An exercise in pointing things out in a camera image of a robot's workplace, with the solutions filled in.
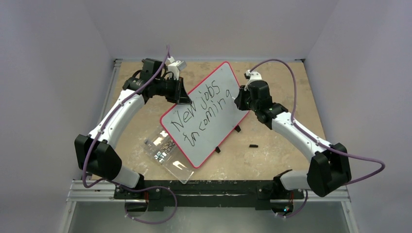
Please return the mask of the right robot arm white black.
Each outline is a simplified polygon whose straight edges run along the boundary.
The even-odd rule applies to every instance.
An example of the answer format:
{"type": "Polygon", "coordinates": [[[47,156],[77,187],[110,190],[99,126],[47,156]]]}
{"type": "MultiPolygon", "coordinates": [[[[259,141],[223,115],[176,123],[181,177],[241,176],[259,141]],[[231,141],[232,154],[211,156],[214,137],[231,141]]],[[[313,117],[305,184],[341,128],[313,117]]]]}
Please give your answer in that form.
{"type": "Polygon", "coordinates": [[[331,144],[306,129],[291,112],[272,101],[265,81],[254,81],[239,87],[234,99],[241,111],[252,111],[257,120],[270,130],[286,138],[309,161],[308,170],[286,170],[274,177],[273,192],[283,198],[292,190],[311,190],[320,197],[352,180],[347,149],[341,143],[331,144]]]}

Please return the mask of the pink framed whiteboard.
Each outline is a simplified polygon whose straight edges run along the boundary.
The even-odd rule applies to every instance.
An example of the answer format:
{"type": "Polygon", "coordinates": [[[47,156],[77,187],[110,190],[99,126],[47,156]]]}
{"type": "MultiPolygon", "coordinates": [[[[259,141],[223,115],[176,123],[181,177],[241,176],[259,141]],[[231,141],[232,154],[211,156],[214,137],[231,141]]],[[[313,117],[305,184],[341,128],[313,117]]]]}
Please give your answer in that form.
{"type": "Polygon", "coordinates": [[[231,65],[223,62],[189,92],[192,104],[176,104],[161,116],[161,126],[194,168],[247,116],[231,98],[238,96],[239,87],[231,65]]]}

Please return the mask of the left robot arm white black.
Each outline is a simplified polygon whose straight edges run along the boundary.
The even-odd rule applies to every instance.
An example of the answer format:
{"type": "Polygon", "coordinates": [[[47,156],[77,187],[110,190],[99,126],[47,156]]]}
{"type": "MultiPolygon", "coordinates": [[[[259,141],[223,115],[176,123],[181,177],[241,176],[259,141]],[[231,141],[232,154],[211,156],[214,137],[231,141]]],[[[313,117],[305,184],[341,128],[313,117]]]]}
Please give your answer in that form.
{"type": "Polygon", "coordinates": [[[116,103],[101,122],[88,134],[79,134],[74,140],[86,188],[94,185],[86,182],[86,175],[92,174],[126,189],[134,199],[142,197],[146,190],[144,176],[123,165],[115,151],[120,136],[133,116],[154,96],[162,96],[177,105],[192,103],[180,76],[187,66],[185,61],[168,55],[162,61],[146,58],[142,63],[142,68],[124,82],[116,103]]]}

